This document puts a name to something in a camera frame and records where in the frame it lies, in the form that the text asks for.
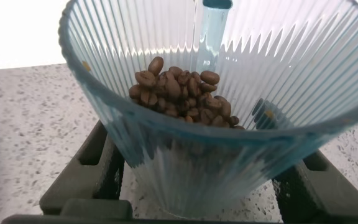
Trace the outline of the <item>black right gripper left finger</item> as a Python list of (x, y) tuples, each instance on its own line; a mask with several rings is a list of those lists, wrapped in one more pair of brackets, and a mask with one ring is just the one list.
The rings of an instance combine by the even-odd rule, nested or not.
[(120, 200), (124, 158), (98, 121), (80, 149), (40, 199), (45, 215), (130, 220)]

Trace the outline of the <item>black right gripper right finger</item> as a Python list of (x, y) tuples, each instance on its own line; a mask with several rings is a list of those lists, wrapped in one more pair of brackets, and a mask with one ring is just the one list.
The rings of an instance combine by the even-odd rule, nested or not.
[(272, 182), (285, 223), (358, 223), (358, 190), (320, 151)]

